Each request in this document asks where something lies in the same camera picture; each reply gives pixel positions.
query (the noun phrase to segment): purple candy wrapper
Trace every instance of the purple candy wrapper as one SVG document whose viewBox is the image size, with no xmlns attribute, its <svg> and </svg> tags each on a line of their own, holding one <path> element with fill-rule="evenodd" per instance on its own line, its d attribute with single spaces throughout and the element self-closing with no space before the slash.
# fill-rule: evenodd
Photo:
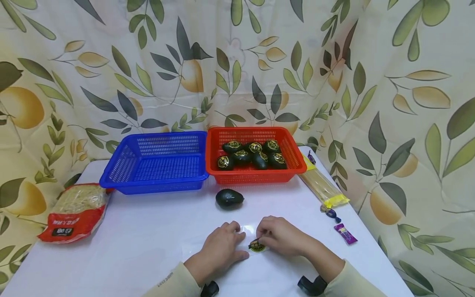
<svg viewBox="0 0 475 297">
<path fill-rule="evenodd" d="M 343 224 L 338 224 L 335 227 L 335 230 L 338 231 L 338 233 L 345 239 L 346 243 L 348 244 L 353 244 L 357 242 L 358 240 L 345 228 L 345 225 Z"/>
</svg>

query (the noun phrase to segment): noodle package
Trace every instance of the noodle package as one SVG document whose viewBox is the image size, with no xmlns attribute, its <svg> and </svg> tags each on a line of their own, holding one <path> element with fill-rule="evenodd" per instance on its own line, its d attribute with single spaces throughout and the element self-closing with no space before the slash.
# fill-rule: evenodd
<svg viewBox="0 0 475 297">
<path fill-rule="evenodd" d="M 101 224 L 111 191 L 97 183 L 67 188 L 48 215 L 48 226 L 38 238 L 62 244 L 88 237 Z"/>
<path fill-rule="evenodd" d="M 350 200 L 333 185 L 316 167 L 313 162 L 307 158 L 303 153 L 305 163 L 307 164 L 307 171 L 299 174 L 307 187 L 317 196 L 317 198 L 327 208 L 348 203 Z"/>
</svg>

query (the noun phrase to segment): floral curtain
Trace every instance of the floral curtain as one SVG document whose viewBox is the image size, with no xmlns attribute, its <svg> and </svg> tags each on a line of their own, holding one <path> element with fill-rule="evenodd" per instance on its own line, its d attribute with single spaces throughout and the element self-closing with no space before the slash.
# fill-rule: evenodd
<svg viewBox="0 0 475 297">
<path fill-rule="evenodd" d="M 261 125 L 317 152 L 416 296 L 475 296 L 474 0 L 0 3 L 0 290 L 124 136 Z"/>
</svg>

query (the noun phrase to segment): blue plastic basket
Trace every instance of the blue plastic basket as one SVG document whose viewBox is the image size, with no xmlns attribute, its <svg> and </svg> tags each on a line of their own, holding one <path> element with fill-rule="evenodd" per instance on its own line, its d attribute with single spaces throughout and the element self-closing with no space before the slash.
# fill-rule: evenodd
<svg viewBox="0 0 475 297">
<path fill-rule="evenodd" d="M 133 134 L 117 146 L 99 184 L 124 194 L 198 190 L 205 170 L 206 132 Z"/>
</svg>

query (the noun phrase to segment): tabletop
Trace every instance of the tabletop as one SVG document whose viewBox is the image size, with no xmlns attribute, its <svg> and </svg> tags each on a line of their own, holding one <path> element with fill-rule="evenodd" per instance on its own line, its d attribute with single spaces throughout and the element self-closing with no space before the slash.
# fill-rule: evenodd
<svg viewBox="0 0 475 297">
<path fill-rule="evenodd" d="M 310 149 L 301 150 L 307 154 Z M 313 156 L 317 168 L 327 173 Z M 78 183 L 98 182 L 106 165 L 107 161 L 91 162 Z M 2 297 L 139 297 L 187 258 L 182 250 L 194 239 L 204 241 L 225 221 L 253 226 L 268 215 L 284 217 L 320 240 L 388 297 L 413 296 L 349 204 L 335 210 L 358 239 L 351 246 L 333 229 L 335 221 L 320 213 L 320 201 L 298 176 L 283 184 L 228 187 L 245 197 L 238 210 L 219 208 L 215 195 L 225 187 L 212 176 L 195 192 L 126 196 L 115 191 L 95 234 L 66 245 L 36 243 Z M 219 294 L 226 297 L 250 292 L 303 297 L 297 287 L 303 275 L 310 280 L 317 276 L 308 261 L 269 251 L 233 266 L 216 282 Z"/>
</svg>

